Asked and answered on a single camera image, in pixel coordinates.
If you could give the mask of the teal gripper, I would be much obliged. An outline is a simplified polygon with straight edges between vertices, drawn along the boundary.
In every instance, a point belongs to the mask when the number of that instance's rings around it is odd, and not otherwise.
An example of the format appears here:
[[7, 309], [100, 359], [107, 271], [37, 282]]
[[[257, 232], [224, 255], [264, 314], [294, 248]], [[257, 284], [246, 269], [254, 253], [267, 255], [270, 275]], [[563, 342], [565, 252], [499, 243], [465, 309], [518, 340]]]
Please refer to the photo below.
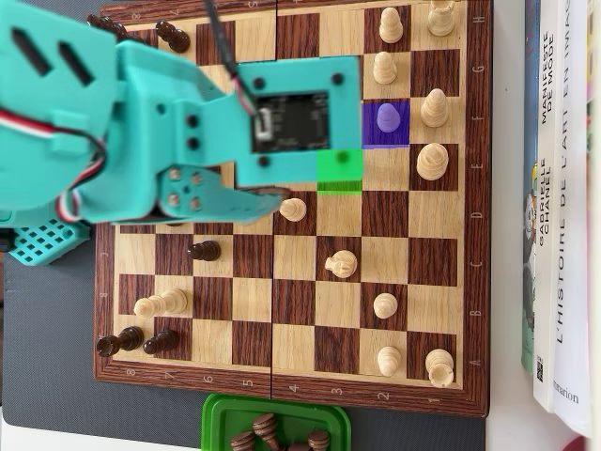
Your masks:
[[161, 222], [254, 222], [290, 197], [276, 186], [227, 187], [207, 168], [165, 169], [176, 154], [175, 104], [201, 99], [191, 60], [126, 42], [117, 46], [117, 75], [122, 90], [106, 133], [106, 165], [78, 189], [88, 222], [142, 218], [155, 203]]

